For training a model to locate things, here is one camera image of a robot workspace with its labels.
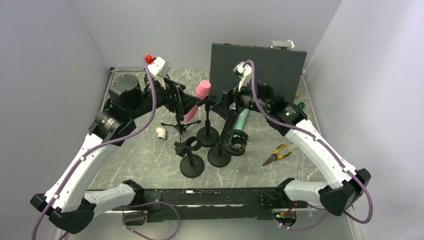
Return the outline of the black mesh-head microphone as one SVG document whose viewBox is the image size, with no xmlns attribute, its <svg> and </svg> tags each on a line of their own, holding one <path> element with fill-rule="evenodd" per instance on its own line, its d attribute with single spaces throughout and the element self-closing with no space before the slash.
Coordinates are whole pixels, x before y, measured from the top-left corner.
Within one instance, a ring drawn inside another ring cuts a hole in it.
<svg viewBox="0 0 424 240">
<path fill-rule="evenodd" d="M 237 109 L 236 109 L 236 105 L 233 103 L 229 107 L 229 117 L 225 121 L 221 134 L 220 134 L 219 141 L 221 145 L 225 144 L 225 141 L 227 139 L 227 134 L 232 129 L 233 125 L 235 124 L 236 118 L 237 118 Z"/>
</svg>

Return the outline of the mint green microphone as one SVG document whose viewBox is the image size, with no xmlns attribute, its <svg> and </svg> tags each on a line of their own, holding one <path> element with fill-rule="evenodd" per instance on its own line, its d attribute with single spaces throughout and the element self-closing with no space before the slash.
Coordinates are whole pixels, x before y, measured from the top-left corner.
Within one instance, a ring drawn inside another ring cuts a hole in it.
<svg viewBox="0 0 424 240">
<path fill-rule="evenodd" d="M 240 130 L 242 131 L 246 122 L 246 118 L 249 114 L 250 110 L 249 109 L 244 109 L 237 117 L 236 123 L 235 123 L 235 130 Z"/>
</svg>

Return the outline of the pink microphone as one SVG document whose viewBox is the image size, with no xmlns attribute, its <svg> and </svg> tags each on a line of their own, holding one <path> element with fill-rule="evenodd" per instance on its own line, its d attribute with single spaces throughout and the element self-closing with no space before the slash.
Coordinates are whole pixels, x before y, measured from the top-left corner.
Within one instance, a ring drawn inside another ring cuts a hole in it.
<svg viewBox="0 0 424 240">
<path fill-rule="evenodd" d="M 209 80 L 202 80 L 198 86 L 195 89 L 195 96 L 198 97 L 201 100 L 204 100 L 210 93 L 211 90 L 211 83 Z M 186 115 L 185 115 L 185 121 L 188 123 L 190 122 L 196 115 L 198 109 L 200 107 L 198 105 L 195 105 Z"/>
</svg>

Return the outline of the black pink-mic desk stand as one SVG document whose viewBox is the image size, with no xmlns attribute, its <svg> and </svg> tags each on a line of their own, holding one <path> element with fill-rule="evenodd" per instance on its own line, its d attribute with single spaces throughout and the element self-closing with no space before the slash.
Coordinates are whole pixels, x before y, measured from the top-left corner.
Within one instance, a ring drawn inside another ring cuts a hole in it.
<svg viewBox="0 0 424 240">
<path fill-rule="evenodd" d="M 214 102 L 213 102 L 214 98 L 216 97 L 207 96 L 202 101 L 202 103 L 204 103 L 206 119 L 204 121 L 204 127 L 200 128 L 196 134 L 196 137 L 198 138 L 198 140 L 202 142 L 202 146 L 206 148 L 210 148 L 216 145 L 220 136 L 218 131 L 215 128 L 211 127 L 211 121 L 210 121 L 210 111 L 211 111 L 211 106 L 214 105 Z"/>
</svg>

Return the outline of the black clip desk stand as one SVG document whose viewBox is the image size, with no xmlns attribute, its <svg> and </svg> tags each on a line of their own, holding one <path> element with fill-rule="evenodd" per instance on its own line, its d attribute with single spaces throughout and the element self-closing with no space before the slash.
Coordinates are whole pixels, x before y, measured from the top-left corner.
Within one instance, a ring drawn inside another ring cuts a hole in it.
<svg viewBox="0 0 424 240">
<path fill-rule="evenodd" d="M 196 136 L 191 136 L 182 142 L 174 142 L 175 154 L 182 157 L 179 164 L 181 173 L 187 178 L 199 177 L 204 169 L 204 160 L 198 155 L 194 154 L 198 151 L 203 143 Z"/>
</svg>

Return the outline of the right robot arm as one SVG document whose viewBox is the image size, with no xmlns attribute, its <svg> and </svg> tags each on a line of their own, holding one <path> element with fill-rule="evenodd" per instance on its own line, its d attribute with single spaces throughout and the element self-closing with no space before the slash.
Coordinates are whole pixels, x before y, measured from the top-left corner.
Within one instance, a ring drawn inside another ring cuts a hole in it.
<svg viewBox="0 0 424 240">
<path fill-rule="evenodd" d="M 212 110 L 228 119 L 244 109 L 263 114 L 270 127 L 295 144 L 312 161 L 324 177 L 322 182 L 284 180 L 275 194 L 276 203 L 287 208 L 293 202 L 317 203 L 329 213 L 340 216 L 365 195 L 371 220 L 374 206 L 367 185 L 371 174 L 357 169 L 341 157 L 318 133 L 300 106 L 284 99 L 274 99 L 274 90 L 266 84 L 253 85 L 251 90 L 236 86 L 223 92 L 212 102 Z"/>
</svg>

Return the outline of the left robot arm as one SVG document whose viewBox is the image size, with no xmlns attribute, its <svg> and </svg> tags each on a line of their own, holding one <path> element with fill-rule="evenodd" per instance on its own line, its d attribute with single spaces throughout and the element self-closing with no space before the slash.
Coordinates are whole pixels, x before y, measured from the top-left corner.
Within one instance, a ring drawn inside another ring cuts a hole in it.
<svg viewBox="0 0 424 240">
<path fill-rule="evenodd" d="M 119 76 L 69 167 L 46 193 L 35 194 L 31 205 L 69 234 L 81 232 L 95 217 L 112 209 L 139 209 L 145 202 L 145 190 L 133 180 L 96 193 L 88 193 L 88 187 L 105 161 L 136 135 L 137 118 L 153 116 L 160 107 L 183 117 L 200 103 L 200 98 L 185 93 L 185 88 L 168 77 L 164 84 L 155 80 L 142 87 L 134 75 Z"/>
</svg>

